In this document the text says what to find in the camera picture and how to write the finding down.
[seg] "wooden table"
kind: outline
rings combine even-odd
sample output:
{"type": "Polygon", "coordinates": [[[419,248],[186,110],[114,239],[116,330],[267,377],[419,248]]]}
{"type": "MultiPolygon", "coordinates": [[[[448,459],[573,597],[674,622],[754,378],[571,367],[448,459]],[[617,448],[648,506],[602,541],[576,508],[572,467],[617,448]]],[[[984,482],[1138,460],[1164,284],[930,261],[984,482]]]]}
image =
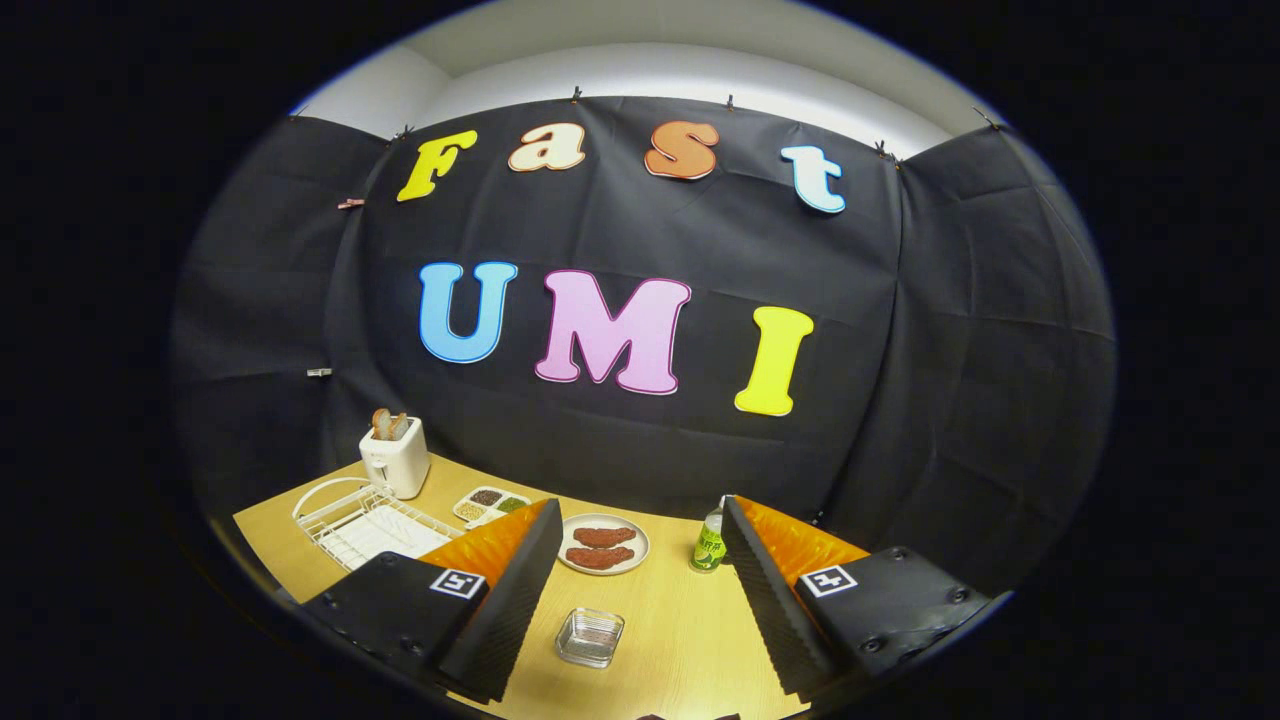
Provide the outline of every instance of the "wooden table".
{"type": "MultiPolygon", "coordinates": [[[[307,489],[338,477],[365,478],[364,464],[355,462],[236,514],[250,546],[298,602],[346,574],[291,518],[307,489]]],[[[534,502],[559,497],[564,518],[582,512],[626,518],[649,536],[649,557],[628,573],[609,577],[579,573],[557,561],[504,700],[479,705],[453,693],[449,697],[511,720],[636,720],[649,714],[664,720],[713,720],[735,712],[742,720],[773,720],[809,707],[782,693],[736,570],[726,565],[704,575],[689,568],[699,520],[552,496],[435,454],[422,492],[406,502],[461,530],[463,521],[453,515],[453,505],[481,484],[534,502]],[[575,607],[616,612],[626,620],[613,662],[604,670],[568,664],[556,653],[556,633],[575,607]]],[[[348,483],[324,488],[302,512],[353,489],[356,486],[348,483]]]]}

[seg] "bottle label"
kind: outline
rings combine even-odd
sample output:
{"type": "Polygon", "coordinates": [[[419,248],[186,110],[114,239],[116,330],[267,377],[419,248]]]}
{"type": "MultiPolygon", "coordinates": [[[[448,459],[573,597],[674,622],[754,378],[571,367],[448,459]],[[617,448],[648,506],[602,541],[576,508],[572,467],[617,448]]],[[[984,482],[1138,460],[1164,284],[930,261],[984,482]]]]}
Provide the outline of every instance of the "bottle label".
{"type": "Polygon", "coordinates": [[[705,524],[694,544],[694,557],[689,561],[695,570],[710,571],[724,559],[724,541],[719,533],[712,532],[705,524]]]}

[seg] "toaster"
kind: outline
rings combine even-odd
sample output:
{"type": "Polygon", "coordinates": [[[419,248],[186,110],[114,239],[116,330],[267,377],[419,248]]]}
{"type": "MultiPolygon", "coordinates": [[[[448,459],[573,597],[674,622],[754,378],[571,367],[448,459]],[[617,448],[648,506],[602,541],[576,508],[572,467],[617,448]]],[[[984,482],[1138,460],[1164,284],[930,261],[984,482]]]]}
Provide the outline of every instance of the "toaster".
{"type": "Polygon", "coordinates": [[[369,480],[399,500],[417,497],[431,469],[422,420],[406,418],[408,429],[399,439],[374,439],[374,428],[360,441],[360,457],[369,480]]]}

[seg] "dish rack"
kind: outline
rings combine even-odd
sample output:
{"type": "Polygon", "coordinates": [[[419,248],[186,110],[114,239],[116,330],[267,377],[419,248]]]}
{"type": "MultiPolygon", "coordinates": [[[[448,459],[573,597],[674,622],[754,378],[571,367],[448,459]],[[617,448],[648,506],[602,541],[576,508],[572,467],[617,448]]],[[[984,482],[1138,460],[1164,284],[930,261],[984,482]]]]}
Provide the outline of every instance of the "dish rack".
{"type": "Polygon", "coordinates": [[[462,532],[396,500],[365,478],[334,478],[306,492],[293,506],[293,520],[320,550],[348,573],[380,552],[421,557],[462,532]],[[365,487],[302,515],[302,505],[320,488],[344,482],[365,487]]]}

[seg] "grains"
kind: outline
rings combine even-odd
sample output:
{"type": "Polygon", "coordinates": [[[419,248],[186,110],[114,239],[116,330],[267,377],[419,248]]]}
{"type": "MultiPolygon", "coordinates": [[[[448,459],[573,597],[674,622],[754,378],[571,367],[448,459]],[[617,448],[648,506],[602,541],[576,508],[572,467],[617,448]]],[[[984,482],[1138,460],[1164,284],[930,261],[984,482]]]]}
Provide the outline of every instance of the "grains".
{"type": "Polygon", "coordinates": [[[462,505],[458,506],[457,512],[458,515],[462,515],[462,518],[467,520],[475,520],[481,515],[484,515],[484,507],[471,505],[470,502],[463,502],[462,505]]]}
{"type": "Polygon", "coordinates": [[[498,510],[502,510],[503,512],[511,512],[512,510],[517,507],[524,507],[525,505],[527,503],[517,497],[508,497],[507,500],[502,501],[502,505],[498,506],[498,510]]]}
{"type": "Polygon", "coordinates": [[[480,505],[489,506],[497,502],[499,497],[502,497],[500,492],[494,492],[492,489],[483,489],[472,495],[471,500],[474,502],[479,502],[480,505]]]}

